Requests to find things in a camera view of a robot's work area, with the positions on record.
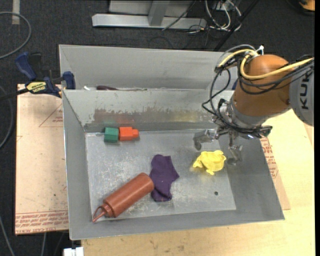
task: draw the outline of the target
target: black cable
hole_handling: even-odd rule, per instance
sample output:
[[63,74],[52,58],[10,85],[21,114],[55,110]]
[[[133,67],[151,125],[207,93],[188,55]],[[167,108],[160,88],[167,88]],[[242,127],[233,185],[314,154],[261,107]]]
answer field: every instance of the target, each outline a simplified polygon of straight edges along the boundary
[[303,6],[300,5],[301,1],[296,0],[295,1],[296,5],[293,4],[290,0],[285,0],[285,1],[290,5],[290,7],[292,7],[299,14],[306,15],[306,16],[314,16],[315,15],[315,11],[310,11],[310,10],[303,8]]
[[41,254],[40,256],[44,256],[45,253],[45,245],[46,245],[46,238],[47,238],[47,233],[45,232],[43,235],[43,241],[42,241],[42,248],[41,248]]
[[231,29],[224,35],[224,37],[218,42],[216,47],[213,49],[214,52],[218,52],[222,45],[228,40],[228,38],[232,35],[232,33],[235,31],[235,29],[241,24],[244,19],[247,17],[247,15],[250,13],[250,11],[255,7],[255,5],[258,3],[259,0],[253,0],[253,2],[250,4],[250,6],[245,10],[242,15],[238,18],[238,22],[234,23],[231,27]]
[[[0,90],[4,93],[4,95],[6,95],[6,91],[2,88],[2,86],[0,85]],[[10,126],[9,126],[9,129],[3,139],[3,141],[0,143],[0,149],[4,146],[4,144],[8,141],[11,133],[13,132],[14,130],[14,120],[15,120],[15,117],[14,117],[14,106],[11,102],[10,99],[7,99],[8,103],[9,103],[9,108],[10,108]]]
[[188,7],[188,9],[186,9],[174,22],[172,22],[171,24],[169,24],[168,26],[166,26],[165,28],[162,29],[162,31],[165,31],[169,28],[171,28],[174,24],[176,24],[178,21],[180,21],[180,19],[186,15],[190,10],[191,8],[195,5],[196,1],[192,1],[192,3],[190,4],[190,6]]
[[1,15],[8,15],[8,14],[9,14],[9,15],[13,15],[13,16],[18,16],[18,17],[20,17],[21,19],[23,19],[23,20],[26,22],[26,24],[28,25],[29,33],[28,33],[28,36],[27,36],[26,40],[25,40],[19,47],[17,47],[16,49],[14,49],[13,51],[11,51],[11,52],[9,52],[9,53],[6,53],[6,54],[0,56],[0,60],[3,59],[3,58],[5,58],[5,57],[8,57],[8,56],[10,56],[10,55],[12,55],[12,54],[14,54],[14,53],[16,53],[16,52],[19,51],[22,47],[24,47],[24,46],[28,43],[28,41],[29,41],[29,39],[30,39],[30,37],[31,37],[31,34],[32,34],[32,28],[31,28],[30,22],[29,22],[24,16],[22,16],[22,15],[19,14],[19,13],[12,12],[12,11],[2,11],[2,12],[0,12],[0,16],[1,16]]
[[14,252],[14,250],[12,249],[12,247],[11,247],[11,245],[10,245],[10,242],[9,242],[9,239],[8,239],[8,236],[7,236],[7,233],[6,233],[6,230],[5,230],[4,223],[2,222],[1,216],[0,216],[0,226],[1,226],[1,229],[2,229],[2,233],[3,233],[3,235],[4,235],[4,239],[5,239],[6,245],[8,246],[11,255],[12,255],[12,256],[15,256],[15,252]]
[[54,252],[53,252],[53,255],[52,256],[56,256],[57,255],[57,252],[59,250],[59,246],[61,244],[61,241],[62,241],[62,238],[64,237],[65,233],[62,232],[62,235],[60,236],[60,239],[58,241],[58,243],[56,244],[56,247],[54,249]]
[[157,35],[157,36],[152,37],[152,38],[149,40],[149,42],[148,42],[148,48],[150,48],[150,43],[151,43],[153,40],[155,40],[155,39],[164,39],[164,40],[166,40],[166,41],[169,43],[169,45],[170,45],[170,47],[171,47],[172,49],[175,48],[175,47],[174,47],[174,44],[170,41],[170,39],[167,38],[167,37],[164,36],[164,35]]

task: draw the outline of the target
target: cable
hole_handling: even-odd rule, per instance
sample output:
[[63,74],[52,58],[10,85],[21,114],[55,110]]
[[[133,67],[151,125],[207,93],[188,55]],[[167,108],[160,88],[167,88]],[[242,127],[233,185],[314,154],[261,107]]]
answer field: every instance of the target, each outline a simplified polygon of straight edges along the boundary
[[10,242],[9,242],[6,230],[5,230],[4,223],[2,222],[1,216],[0,216],[0,225],[1,225],[1,229],[2,229],[2,233],[3,233],[3,236],[4,236],[5,242],[6,242],[7,246],[9,247],[10,253],[11,253],[12,256],[15,256],[15,252],[14,252],[14,250],[12,249],[12,247],[10,245]]
[[301,60],[301,61],[296,62],[294,64],[291,64],[291,65],[288,65],[288,66],[285,66],[285,67],[282,67],[282,68],[279,68],[277,70],[274,70],[274,71],[271,71],[271,72],[268,72],[268,73],[265,73],[265,74],[261,74],[261,75],[248,75],[248,74],[245,73],[244,67],[245,67],[245,64],[246,64],[249,56],[250,55],[247,54],[243,58],[243,60],[241,61],[241,64],[240,64],[240,73],[247,80],[259,80],[259,79],[264,79],[264,78],[267,78],[267,77],[270,77],[270,76],[274,76],[274,75],[277,75],[277,74],[279,74],[281,72],[285,72],[285,71],[288,71],[290,69],[293,69],[293,68],[299,67],[301,65],[307,64],[308,62],[313,61],[315,59],[313,57],[313,58]]
[[[235,10],[235,12],[237,13],[237,15],[240,17],[242,14],[239,10],[239,8],[230,0],[227,0],[226,2],[228,2],[229,4],[231,4]],[[225,2],[221,3],[221,8],[223,9],[224,13],[226,14],[226,17],[228,19],[228,24],[227,25],[220,25],[218,24],[218,22],[213,18],[210,10],[209,10],[209,7],[208,7],[208,1],[204,1],[204,6],[205,6],[205,10],[206,10],[206,13],[209,15],[211,21],[215,24],[215,26],[209,26],[209,28],[211,29],[214,29],[214,30],[218,30],[218,31],[230,31],[228,28],[230,27],[231,25],[231,17],[226,9],[226,4]],[[234,31],[238,31],[239,29],[241,28],[241,24],[239,24],[239,26],[237,28],[234,29]]]
[[187,14],[187,13],[191,10],[191,8],[195,5],[195,3],[196,3],[196,1],[194,0],[194,1],[190,4],[190,6],[188,7],[188,9],[186,9],[174,22],[172,22],[171,24],[169,24],[168,26],[166,26],[164,29],[162,29],[162,31],[165,31],[165,30],[171,28],[174,24],[176,24],[178,21],[180,21],[180,19],[181,19],[185,14]]
[[[6,91],[2,88],[2,86],[0,85],[0,90],[6,95]],[[10,99],[7,100],[8,103],[9,103],[9,108],[10,108],[10,126],[9,126],[9,129],[8,129],[8,132],[6,133],[3,141],[0,143],[0,149],[4,146],[4,144],[7,142],[7,140],[9,139],[12,131],[14,130],[14,107],[13,107],[13,104],[11,102]]]
[[65,234],[65,233],[62,232],[62,235],[60,236],[60,239],[59,239],[58,243],[56,244],[56,247],[55,247],[55,249],[54,249],[54,252],[53,252],[53,255],[52,255],[52,256],[56,256],[56,254],[57,254],[57,252],[58,252],[58,250],[59,250],[59,246],[60,246],[60,244],[61,244],[62,238],[64,237],[64,234]]
[[29,39],[30,39],[30,37],[31,37],[31,34],[32,34],[32,28],[31,28],[30,22],[29,22],[24,16],[22,16],[22,15],[19,14],[19,13],[12,12],[12,11],[2,11],[2,12],[0,12],[0,16],[1,16],[1,15],[7,15],[7,14],[9,14],[9,15],[14,15],[14,16],[18,16],[18,17],[20,17],[21,19],[23,19],[23,20],[26,22],[26,24],[28,25],[29,33],[28,33],[28,36],[27,36],[26,40],[25,40],[19,47],[17,47],[16,49],[14,49],[13,51],[11,51],[11,52],[9,52],[9,53],[6,53],[6,54],[0,56],[0,60],[1,60],[1,59],[4,59],[5,57],[8,57],[8,56],[10,56],[10,55],[12,55],[12,54],[14,54],[14,53],[16,53],[16,52],[19,51],[22,47],[24,47],[24,46],[28,43],[28,41],[29,41]]
[[232,54],[230,54],[228,57],[226,57],[223,61],[221,61],[221,63],[217,67],[221,68],[222,65],[224,65],[226,62],[231,60],[234,56],[236,56],[238,54],[241,54],[241,53],[247,53],[247,52],[252,53],[255,56],[258,55],[258,53],[255,50],[252,50],[252,49],[237,50],[237,51],[233,52]]
[[45,232],[44,235],[43,235],[43,242],[42,242],[42,248],[41,248],[41,255],[40,256],[44,256],[44,253],[45,253],[46,237],[47,237],[47,233]]

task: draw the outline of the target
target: cardboard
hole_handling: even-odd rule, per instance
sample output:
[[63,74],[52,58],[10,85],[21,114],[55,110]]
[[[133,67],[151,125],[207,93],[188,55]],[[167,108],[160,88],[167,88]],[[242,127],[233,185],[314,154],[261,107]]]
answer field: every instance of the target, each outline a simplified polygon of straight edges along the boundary
[[68,230],[62,99],[19,95],[16,125],[14,232]]

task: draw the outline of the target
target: floor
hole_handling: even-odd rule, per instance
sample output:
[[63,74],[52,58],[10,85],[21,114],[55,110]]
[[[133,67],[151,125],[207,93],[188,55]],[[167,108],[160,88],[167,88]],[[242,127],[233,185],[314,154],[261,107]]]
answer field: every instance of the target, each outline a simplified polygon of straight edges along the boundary
[[[241,0],[238,8],[244,12],[253,0]],[[250,44],[255,47],[264,45],[265,53],[279,55],[288,61],[296,60],[305,54],[315,52],[315,16],[296,8],[295,0],[260,0],[243,20],[241,28],[222,44],[223,52],[233,46]],[[214,51],[226,32],[211,31],[189,34],[176,29],[146,28],[96,28],[92,27],[92,16],[106,13],[108,1],[105,0],[34,0],[20,1],[19,13],[29,22],[31,36],[17,52],[7,55],[18,48],[27,38],[29,28],[20,19],[13,24],[12,16],[1,12],[13,11],[12,0],[0,2],[0,96],[14,93],[17,84],[23,84],[27,77],[15,65],[18,54],[40,52],[42,71],[53,77],[60,74],[58,45],[95,45],[129,48],[181,49],[193,51]],[[208,19],[204,1],[195,1],[188,17]],[[0,101],[0,145],[7,137],[11,118],[16,119],[16,99]],[[14,235],[15,212],[15,160],[16,130],[8,135],[0,146],[0,217],[15,255],[59,255],[63,248],[76,246],[71,243],[68,233],[50,232],[37,235]],[[1,255],[11,255],[6,239],[0,232]]]

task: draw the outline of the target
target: purple sock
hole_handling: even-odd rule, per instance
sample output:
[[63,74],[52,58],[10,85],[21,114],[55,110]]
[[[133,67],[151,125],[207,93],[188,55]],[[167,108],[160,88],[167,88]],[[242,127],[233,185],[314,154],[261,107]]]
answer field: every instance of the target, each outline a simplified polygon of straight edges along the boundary
[[155,155],[151,161],[149,176],[154,184],[154,190],[151,192],[152,198],[156,202],[171,200],[171,184],[179,178],[179,174],[172,164],[171,156]]

